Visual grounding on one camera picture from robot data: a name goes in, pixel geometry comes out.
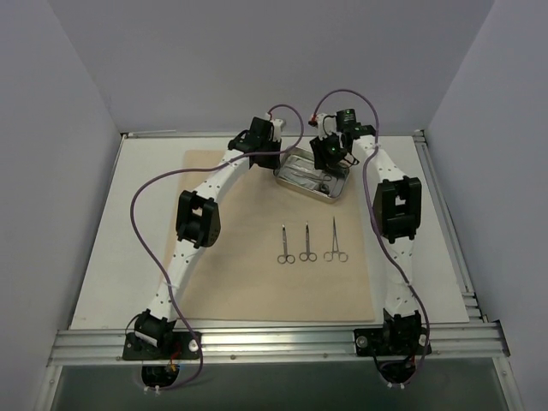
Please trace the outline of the stainless steel instrument tray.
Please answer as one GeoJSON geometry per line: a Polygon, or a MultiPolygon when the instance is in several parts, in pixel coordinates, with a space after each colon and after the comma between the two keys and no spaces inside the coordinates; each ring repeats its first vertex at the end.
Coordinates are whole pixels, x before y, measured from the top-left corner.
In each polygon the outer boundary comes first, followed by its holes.
{"type": "Polygon", "coordinates": [[[349,174],[349,168],[346,166],[337,166],[335,169],[328,170],[316,170],[313,153],[299,147],[285,153],[281,159],[280,167],[273,172],[275,180],[279,185],[329,204],[341,198],[349,174]],[[328,194],[323,194],[320,191],[306,188],[303,186],[306,180],[301,177],[301,173],[312,173],[316,176],[319,174],[332,176],[332,180],[330,181],[331,191],[328,194]]]}

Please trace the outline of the beige surgical wrap cloth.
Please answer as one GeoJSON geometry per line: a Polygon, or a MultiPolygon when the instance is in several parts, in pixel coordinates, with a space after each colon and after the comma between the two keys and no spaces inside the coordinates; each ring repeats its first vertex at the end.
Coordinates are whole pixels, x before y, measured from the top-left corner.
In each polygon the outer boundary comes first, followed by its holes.
{"type": "Polygon", "coordinates": [[[253,167],[220,201],[222,230],[200,257],[177,296],[187,319],[374,322],[362,228],[362,188],[355,171],[341,198],[328,204],[279,185],[271,171],[253,167]],[[324,261],[332,218],[348,261],[324,261]],[[315,262],[302,262],[309,222],[315,262]],[[294,264],[278,264],[282,225],[294,264]]]}

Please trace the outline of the steel needle holder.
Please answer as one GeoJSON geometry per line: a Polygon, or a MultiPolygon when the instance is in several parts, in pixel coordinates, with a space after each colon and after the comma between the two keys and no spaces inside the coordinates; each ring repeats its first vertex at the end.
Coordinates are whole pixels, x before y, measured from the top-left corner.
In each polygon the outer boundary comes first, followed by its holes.
{"type": "Polygon", "coordinates": [[[330,181],[332,176],[326,174],[314,175],[312,173],[301,173],[301,177],[306,181],[303,186],[310,190],[320,191],[320,193],[328,194],[331,191],[330,181]]]}

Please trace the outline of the steel forceps clamp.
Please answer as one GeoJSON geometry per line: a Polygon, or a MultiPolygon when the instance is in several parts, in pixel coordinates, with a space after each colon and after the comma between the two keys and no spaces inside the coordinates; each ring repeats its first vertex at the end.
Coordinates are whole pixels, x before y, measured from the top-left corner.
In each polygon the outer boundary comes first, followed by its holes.
{"type": "Polygon", "coordinates": [[[339,241],[337,237],[337,222],[336,218],[333,217],[331,250],[324,252],[324,261],[333,262],[335,259],[341,263],[346,263],[348,261],[348,254],[342,251],[339,247],[339,241]]]}

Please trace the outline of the steel surgical scissors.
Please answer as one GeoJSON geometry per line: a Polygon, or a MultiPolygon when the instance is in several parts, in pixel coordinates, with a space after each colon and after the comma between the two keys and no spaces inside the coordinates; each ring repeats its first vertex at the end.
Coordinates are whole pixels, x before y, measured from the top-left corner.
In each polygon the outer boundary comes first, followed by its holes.
{"type": "Polygon", "coordinates": [[[312,251],[310,242],[310,228],[309,222],[305,225],[305,250],[299,254],[299,259],[302,262],[315,262],[318,256],[312,251]]]}

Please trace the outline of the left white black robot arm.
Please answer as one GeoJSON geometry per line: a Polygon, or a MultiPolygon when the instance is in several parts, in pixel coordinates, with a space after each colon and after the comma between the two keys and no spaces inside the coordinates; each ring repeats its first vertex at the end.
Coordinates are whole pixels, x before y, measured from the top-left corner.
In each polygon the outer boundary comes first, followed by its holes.
{"type": "Polygon", "coordinates": [[[164,282],[134,323],[141,347],[153,359],[163,359],[173,347],[173,329],[177,313],[173,300],[185,289],[198,259],[212,247],[221,232],[219,202],[235,182],[253,165],[274,170],[280,164],[282,119],[255,117],[248,130],[228,144],[219,164],[210,168],[192,168],[193,173],[209,172],[205,180],[179,196],[176,213],[176,245],[167,268],[162,269],[164,282]]]}

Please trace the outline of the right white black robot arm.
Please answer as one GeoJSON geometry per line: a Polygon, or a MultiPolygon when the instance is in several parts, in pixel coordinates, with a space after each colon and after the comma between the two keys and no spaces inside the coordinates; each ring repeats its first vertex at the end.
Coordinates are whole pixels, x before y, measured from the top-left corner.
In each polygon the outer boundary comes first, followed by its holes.
{"type": "Polygon", "coordinates": [[[397,354],[421,334],[420,303],[412,290],[414,239],[420,227],[422,185],[403,172],[380,147],[376,130],[356,120],[355,110],[313,114],[309,124],[318,130],[310,141],[314,168],[334,171],[357,165],[354,152],[365,155],[366,203],[372,230],[385,254],[386,296],[380,342],[397,354]]]}

